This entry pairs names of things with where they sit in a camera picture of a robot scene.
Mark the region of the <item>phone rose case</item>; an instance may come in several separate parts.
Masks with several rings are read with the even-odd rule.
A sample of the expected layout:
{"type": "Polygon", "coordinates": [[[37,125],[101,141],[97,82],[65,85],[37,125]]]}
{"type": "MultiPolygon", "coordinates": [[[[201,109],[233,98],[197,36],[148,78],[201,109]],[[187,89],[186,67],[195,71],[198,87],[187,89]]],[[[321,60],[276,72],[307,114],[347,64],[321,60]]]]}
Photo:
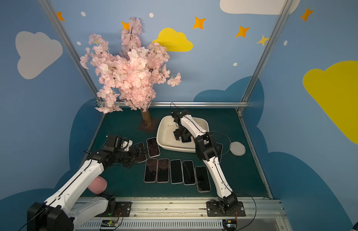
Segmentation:
{"type": "Polygon", "coordinates": [[[158,159],[151,158],[146,160],[145,172],[144,172],[144,182],[153,183],[157,179],[157,168],[158,168],[158,159]]]}

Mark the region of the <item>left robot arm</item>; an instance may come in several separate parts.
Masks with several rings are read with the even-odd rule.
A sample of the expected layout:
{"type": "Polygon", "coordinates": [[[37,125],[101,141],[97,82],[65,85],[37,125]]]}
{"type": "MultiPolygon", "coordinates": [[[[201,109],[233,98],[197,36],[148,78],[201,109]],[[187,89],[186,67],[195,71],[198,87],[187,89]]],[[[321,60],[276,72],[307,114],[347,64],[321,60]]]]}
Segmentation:
{"type": "Polygon", "coordinates": [[[147,160],[143,143],[119,136],[108,136],[95,152],[88,153],[80,169],[43,203],[35,202],[27,211],[28,231],[74,231],[95,216],[123,217],[113,195],[99,192],[90,202],[73,209],[83,192],[107,168],[119,163],[130,168],[147,160]]]}

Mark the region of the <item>phone salmon case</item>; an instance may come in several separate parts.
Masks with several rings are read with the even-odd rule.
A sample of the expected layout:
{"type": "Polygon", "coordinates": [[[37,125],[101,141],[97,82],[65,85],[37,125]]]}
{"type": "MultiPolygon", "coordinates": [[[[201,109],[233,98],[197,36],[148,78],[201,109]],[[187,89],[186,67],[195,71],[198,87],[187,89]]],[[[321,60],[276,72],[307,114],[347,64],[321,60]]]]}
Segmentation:
{"type": "Polygon", "coordinates": [[[215,150],[217,152],[218,161],[220,163],[223,154],[223,144],[217,142],[215,145],[215,150]]]}

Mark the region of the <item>phone cream case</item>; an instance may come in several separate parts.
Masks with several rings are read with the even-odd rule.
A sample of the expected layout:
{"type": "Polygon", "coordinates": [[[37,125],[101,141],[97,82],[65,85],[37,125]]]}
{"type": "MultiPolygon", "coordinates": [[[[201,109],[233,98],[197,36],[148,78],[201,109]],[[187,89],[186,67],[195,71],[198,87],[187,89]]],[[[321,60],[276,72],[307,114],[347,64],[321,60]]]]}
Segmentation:
{"type": "Polygon", "coordinates": [[[146,143],[147,143],[149,158],[158,157],[161,154],[156,137],[148,138],[146,143]]]}

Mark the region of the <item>phone grey case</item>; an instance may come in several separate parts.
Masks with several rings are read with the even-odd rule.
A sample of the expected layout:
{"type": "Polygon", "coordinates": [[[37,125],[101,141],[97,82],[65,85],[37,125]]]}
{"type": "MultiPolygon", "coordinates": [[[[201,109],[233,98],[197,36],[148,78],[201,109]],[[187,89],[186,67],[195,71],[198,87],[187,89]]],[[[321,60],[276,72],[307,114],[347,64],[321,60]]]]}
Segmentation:
{"type": "Polygon", "coordinates": [[[147,150],[145,149],[143,142],[135,144],[132,150],[135,157],[135,163],[140,164],[147,160],[147,150]]]}

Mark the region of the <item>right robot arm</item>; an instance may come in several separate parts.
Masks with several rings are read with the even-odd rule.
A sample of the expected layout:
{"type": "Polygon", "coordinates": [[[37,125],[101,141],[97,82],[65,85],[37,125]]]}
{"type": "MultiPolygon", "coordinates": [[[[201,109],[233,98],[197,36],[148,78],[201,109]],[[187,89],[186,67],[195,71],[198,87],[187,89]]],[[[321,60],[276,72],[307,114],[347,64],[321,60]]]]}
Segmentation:
{"type": "Polygon", "coordinates": [[[215,184],[219,207],[226,214],[236,209],[238,198],[228,184],[218,159],[218,152],[215,148],[216,140],[212,132],[202,128],[187,110],[173,110],[171,112],[174,122],[178,128],[174,131],[176,140],[192,137],[195,143],[195,152],[202,160],[215,184]]]}

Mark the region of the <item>phone blue case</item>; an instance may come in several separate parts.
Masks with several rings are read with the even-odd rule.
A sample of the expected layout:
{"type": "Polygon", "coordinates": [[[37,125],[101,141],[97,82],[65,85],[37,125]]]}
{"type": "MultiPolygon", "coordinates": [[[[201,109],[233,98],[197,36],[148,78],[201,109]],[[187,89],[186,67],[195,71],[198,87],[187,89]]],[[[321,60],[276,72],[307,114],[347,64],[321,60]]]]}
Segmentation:
{"type": "Polygon", "coordinates": [[[182,137],[181,137],[181,141],[182,141],[183,143],[191,142],[191,136],[182,136],[182,137]]]}

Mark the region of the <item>phone coral case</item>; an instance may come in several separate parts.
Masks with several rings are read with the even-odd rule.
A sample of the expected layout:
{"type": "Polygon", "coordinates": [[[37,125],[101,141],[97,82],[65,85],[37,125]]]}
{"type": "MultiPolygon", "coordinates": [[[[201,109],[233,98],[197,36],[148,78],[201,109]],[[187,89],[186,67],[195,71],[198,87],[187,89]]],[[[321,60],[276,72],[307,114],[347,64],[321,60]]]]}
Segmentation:
{"type": "Polygon", "coordinates": [[[157,169],[157,182],[158,183],[168,183],[170,177],[169,170],[169,159],[159,159],[158,160],[158,169],[157,169]]]}

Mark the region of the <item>phone white case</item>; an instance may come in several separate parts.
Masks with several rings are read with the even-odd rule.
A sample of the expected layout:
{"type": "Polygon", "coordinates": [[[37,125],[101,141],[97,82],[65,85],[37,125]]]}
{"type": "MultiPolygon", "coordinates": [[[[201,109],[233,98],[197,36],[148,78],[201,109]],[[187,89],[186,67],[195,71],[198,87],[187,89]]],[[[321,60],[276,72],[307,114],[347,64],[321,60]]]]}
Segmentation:
{"type": "Polygon", "coordinates": [[[183,173],[183,183],[185,185],[196,184],[194,163],[192,160],[186,160],[182,162],[182,173],[183,173]]]}

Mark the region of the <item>phone light pink case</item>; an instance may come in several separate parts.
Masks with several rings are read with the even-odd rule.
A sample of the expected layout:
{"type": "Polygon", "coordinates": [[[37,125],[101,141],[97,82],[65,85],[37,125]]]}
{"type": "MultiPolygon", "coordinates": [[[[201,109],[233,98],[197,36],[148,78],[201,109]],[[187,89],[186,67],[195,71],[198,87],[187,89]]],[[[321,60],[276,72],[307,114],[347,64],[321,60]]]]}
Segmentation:
{"type": "Polygon", "coordinates": [[[195,177],[198,192],[208,193],[211,191],[210,178],[206,166],[195,167],[195,177]]]}

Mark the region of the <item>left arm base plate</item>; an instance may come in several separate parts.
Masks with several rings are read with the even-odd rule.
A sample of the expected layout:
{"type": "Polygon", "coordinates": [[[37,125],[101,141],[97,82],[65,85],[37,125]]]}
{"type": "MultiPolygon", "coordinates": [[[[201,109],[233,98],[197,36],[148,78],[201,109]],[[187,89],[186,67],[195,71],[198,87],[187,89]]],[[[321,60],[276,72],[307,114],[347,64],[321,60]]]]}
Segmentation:
{"type": "Polygon", "coordinates": [[[112,202],[109,203],[105,212],[101,213],[99,217],[129,217],[131,212],[132,202],[112,202]]]}

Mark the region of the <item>white plastic storage box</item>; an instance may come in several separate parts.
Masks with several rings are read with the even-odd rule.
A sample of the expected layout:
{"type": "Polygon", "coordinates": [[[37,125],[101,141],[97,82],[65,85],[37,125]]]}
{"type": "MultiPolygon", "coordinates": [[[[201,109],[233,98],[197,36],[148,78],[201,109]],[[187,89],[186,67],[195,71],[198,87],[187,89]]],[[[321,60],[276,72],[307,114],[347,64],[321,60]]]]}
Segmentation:
{"type": "MultiPolygon", "coordinates": [[[[189,125],[190,131],[196,131],[199,135],[203,135],[210,130],[207,121],[202,118],[184,115],[182,119],[184,119],[184,125],[189,125]]],[[[171,115],[163,117],[156,136],[158,145],[165,150],[195,153],[194,138],[191,136],[190,142],[183,142],[181,138],[176,140],[174,136],[176,129],[178,129],[177,123],[171,115]]]]}

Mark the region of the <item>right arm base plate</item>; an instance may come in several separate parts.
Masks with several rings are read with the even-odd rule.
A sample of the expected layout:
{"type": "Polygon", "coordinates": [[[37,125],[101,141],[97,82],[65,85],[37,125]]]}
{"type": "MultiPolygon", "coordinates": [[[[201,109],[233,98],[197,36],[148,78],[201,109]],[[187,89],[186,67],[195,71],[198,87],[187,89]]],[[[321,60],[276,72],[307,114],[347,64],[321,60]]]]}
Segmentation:
{"type": "Polygon", "coordinates": [[[231,209],[225,209],[219,201],[209,200],[206,202],[206,211],[208,217],[245,217],[245,208],[243,202],[231,209]]]}

